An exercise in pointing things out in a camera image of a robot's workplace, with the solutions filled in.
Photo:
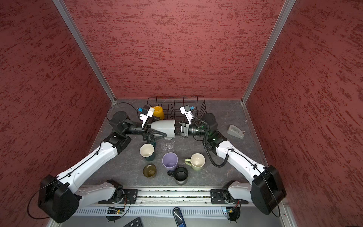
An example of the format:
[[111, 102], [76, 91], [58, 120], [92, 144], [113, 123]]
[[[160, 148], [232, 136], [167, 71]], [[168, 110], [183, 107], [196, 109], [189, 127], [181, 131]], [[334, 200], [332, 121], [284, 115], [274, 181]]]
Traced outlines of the white grey mug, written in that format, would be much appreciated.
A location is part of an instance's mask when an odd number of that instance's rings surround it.
[[175, 137], [175, 120], [160, 120], [151, 124], [151, 129], [163, 132], [166, 134], [166, 139], [171, 140]]

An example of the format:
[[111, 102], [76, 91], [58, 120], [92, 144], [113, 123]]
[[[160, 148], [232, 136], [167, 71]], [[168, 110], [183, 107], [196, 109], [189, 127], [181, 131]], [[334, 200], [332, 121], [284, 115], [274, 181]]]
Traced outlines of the clear glass cup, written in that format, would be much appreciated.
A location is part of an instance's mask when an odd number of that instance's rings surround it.
[[163, 152], [174, 152], [175, 142], [173, 140], [163, 140], [161, 142], [161, 149]]

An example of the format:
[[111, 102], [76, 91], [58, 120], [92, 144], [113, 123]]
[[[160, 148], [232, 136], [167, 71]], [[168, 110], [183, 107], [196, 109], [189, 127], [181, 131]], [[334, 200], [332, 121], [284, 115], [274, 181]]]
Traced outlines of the yellow mug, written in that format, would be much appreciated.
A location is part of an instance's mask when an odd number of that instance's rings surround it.
[[161, 106], [154, 106], [153, 109], [154, 109], [153, 116], [159, 118], [160, 120], [164, 120], [165, 116], [163, 108]]

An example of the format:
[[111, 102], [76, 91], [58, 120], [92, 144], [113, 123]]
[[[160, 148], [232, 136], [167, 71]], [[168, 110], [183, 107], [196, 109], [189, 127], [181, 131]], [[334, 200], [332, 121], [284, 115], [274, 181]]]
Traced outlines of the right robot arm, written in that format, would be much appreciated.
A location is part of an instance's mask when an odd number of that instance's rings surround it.
[[228, 196], [234, 200], [251, 201], [266, 215], [279, 209], [279, 204], [286, 197], [279, 171], [274, 166], [266, 167], [239, 151], [219, 132], [212, 113], [176, 123], [175, 132], [182, 137], [202, 137], [203, 148], [215, 167], [222, 168], [230, 163], [249, 182], [249, 186], [239, 186], [237, 181], [232, 182], [227, 188]]

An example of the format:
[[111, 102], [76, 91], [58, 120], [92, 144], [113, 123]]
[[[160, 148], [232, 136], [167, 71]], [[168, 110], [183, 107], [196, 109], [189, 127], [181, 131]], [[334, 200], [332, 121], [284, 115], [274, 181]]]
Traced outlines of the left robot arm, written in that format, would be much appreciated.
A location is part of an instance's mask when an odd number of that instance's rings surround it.
[[46, 176], [40, 184], [37, 205], [57, 223], [68, 220], [80, 208], [100, 201], [127, 204], [123, 186], [114, 180], [81, 189], [83, 183], [108, 161], [120, 155], [131, 142], [130, 135], [142, 135], [153, 145], [158, 139], [175, 137], [175, 120], [154, 116], [154, 108], [139, 109], [140, 122], [132, 121], [125, 111], [116, 112], [109, 124], [113, 132], [80, 162], [57, 176]]

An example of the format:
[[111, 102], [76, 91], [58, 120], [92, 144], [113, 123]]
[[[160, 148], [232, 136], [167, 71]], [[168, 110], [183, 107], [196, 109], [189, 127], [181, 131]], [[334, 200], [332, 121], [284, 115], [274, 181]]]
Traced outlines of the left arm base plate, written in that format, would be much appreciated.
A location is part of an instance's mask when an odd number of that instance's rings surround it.
[[138, 189], [123, 189], [113, 195], [111, 199], [99, 201], [98, 204], [135, 204]]

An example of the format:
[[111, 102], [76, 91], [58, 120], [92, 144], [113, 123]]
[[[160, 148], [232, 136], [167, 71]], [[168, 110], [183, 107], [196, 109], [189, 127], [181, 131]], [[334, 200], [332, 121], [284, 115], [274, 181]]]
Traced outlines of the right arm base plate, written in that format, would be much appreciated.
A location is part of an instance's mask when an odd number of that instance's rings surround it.
[[246, 204], [249, 204], [249, 202], [245, 201], [245, 200], [233, 199], [232, 196], [229, 194], [229, 192], [227, 190], [223, 190], [223, 189], [211, 189], [210, 190], [210, 199], [211, 199], [211, 203], [213, 205], [221, 205], [221, 204], [246, 205]]

